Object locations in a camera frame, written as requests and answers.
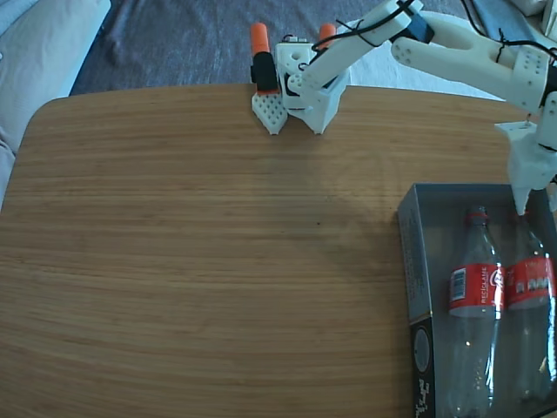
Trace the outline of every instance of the wooden table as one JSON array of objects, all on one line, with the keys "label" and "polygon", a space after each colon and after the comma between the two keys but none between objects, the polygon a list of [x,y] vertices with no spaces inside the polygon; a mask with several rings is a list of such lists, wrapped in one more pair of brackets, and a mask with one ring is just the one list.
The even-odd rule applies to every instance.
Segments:
[{"label": "wooden table", "polygon": [[510,105],[349,88],[270,137],[252,86],[47,104],[0,217],[0,416],[413,416],[395,211],[506,180]]}]

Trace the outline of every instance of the black cable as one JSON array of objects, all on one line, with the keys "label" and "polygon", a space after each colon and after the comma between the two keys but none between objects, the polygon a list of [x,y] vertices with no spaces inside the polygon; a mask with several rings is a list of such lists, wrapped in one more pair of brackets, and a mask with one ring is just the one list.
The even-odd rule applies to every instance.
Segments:
[{"label": "black cable", "polygon": [[[342,22],[342,21],[340,21],[340,20],[338,20],[338,19],[336,19],[336,20],[337,20],[337,23],[342,24],[345,28],[348,28],[350,31],[358,30],[358,29],[359,29],[359,26],[360,26],[360,25],[362,24],[362,22],[364,21],[364,19],[360,19],[360,20],[358,21],[358,23],[356,24],[356,27],[355,27],[355,28],[352,28],[352,27],[348,26],[347,24],[345,24],[344,22]],[[367,39],[365,39],[365,38],[362,37],[361,35],[358,35],[358,37],[359,37],[362,41],[364,41],[366,44],[372,46],[373,48],[379,48],[379,47],[381,46],[381,45],[372,44],[371,42],[369,42]]]},{"label": "black cable", "polygon": [[[483,33],[478,28],[478,26],[476,25],[476,23],[474,22],[474,20],[472,18],[472,13],[470,12],[470,9],[468,8],[468,4],[466,3],[466,1],[465,0],[460,0],[460,2],[462,3],[462,7],[464,7],[464,11],[466,12],[466,16],[468,17],[468,21],[472,25],[473,29],[476,32],[478,32],[478,35],[481,35],[483,37],[486,37],[487,39],[490,39],[490,40],[494,41],[494,39],[491,39],[488,35]],[[533,46],[534,48],[537,48],[540,51],[544,51],[546,54],[548,54],[549,57],[552,57],[553,59],[557,60],[557,54],[555,54],[549,48],[545,47],[544,45],[542,45],[538,42],[528,41],[526,39],[525,40],[520,40],[520,41],[508,41],[508,40],[505,39],[505,36],[503,35],[503,31],[501,30],[501,28],[499,29],[499,33],[501,35],[501,40],[500,41],[495,41],[495,42],[499,42],[501,44],[499,55],[497,56],[497,61],[499,61],[500,55],[501,55],[501,53],[503,52],[503,49],[506,46],[522,46],[522,45]]]},{"label": "black cable", "polygon": [[337,39],[342,39],[342,38],[345,38],[345,37],[361,37],[361,35],[363,33],[375,30],[375,29],[379,28],[380,26],[383,26],[384,24],[387,24],[387,23],[391,22],[400,13],[404,13],[405,11],[409,11],[409,8],[410,8],[410,6],[412,5],[413,2],[414,2],[414,0],[406,0],[403,4],[401,4],[399,6],[398,9],[396,9],[396,11],[391,13],[389,16],[382,18],[381,20],[379,20],[375,24],[372,24],[370,26],[366,26],[365,28],[361,28],[361,29],[355,28],[355,29],[350,30],[349,32],[337,33],[336,35],[332,35],[331,37],[326,37],[325,39],[321,39],[316,44],[313,44],[312,50],[314,52],[317,52],[321,45],[327,44],[328,42],[335,41]]},{"label": "black cable", "polygon": [[481,37],[488,37],[480,28],[476,25],[476,22],[473,20],[472,13],[470,9],[468,9],[468,4],[466,4],[466,0],[460,0],[462,2],[462,6],[464,7],[464,11],[466,12],[466,16],[468,17],[468,22],[472,25],[473,29],[480,35]]}]

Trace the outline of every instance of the plastic bottle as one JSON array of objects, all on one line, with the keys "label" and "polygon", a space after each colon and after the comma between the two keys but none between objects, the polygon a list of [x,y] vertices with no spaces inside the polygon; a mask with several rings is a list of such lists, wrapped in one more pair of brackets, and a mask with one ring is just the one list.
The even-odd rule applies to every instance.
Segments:
[{"label": "plastic bottle", "polygon": [[556,377],[554,266],[527,216],[516,217],[514,264],[507,269],[507,320],[514,330],[513,394],[543,401]]},{"label": "plastic bottle", "polygon": [[453,418],[482,418],[493,405],[504,272],[487,222],[483,206],[466,212],[465,249],[450,278],[453,364],[448,407]]}]

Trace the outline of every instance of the box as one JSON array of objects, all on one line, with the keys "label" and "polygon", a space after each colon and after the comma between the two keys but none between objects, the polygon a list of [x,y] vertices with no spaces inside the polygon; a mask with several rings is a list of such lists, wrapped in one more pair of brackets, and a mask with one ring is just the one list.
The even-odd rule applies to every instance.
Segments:
[{"label": "box", "polygon": [[[446,402],[453,362],[451,318],[454,317],[448,313],[448,280],[460,263],[466,233],[464,214],[470,205],[486,207],[490,233],[506,266],[513,255],[514,243],[508,227],[509,213],[514,208],[510,185],[417,184],[399,206],[412,337],[414,418],[449,416]],[[532,193],[528,211],[532,215],[531,227],[553,260],[557,260],[557,232],[545,191]],[[511,399],[506,385],[512,382],[503,374],[512,366],[516,353],[512,331],[504,319],[505,312],[495,354],[495,399],[489,416],[551,416],[557,410],[557,392],[552,392],[546,403],[528,409],[526,415]]]}]

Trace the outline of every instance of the robotic arm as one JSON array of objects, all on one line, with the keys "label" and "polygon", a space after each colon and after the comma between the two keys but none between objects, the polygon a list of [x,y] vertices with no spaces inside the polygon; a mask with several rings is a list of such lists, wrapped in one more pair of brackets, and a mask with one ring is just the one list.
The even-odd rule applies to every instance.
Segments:
[{"label": "robotic arm", "polygon": [[[510,140],[508,176],[523,214],[531,190],[548,187],[557,175],[557,69],[540,49],[503,48],[467,28],[424,17],[422,8],[419,0],[386,0],[356,28],[315,45],[286,37],[276,47],[276,67],[265,45],[265,26],[254,25],[252,79],[258,92],[252,108],[271,134],[279,133],[288,115],[322,133],[337,113],[350,65],[390,41],[400,64],[469,84],[540,116],[538,125],[497,125]],[[557,210],[557,191],[550,192],[550,202]]]}]

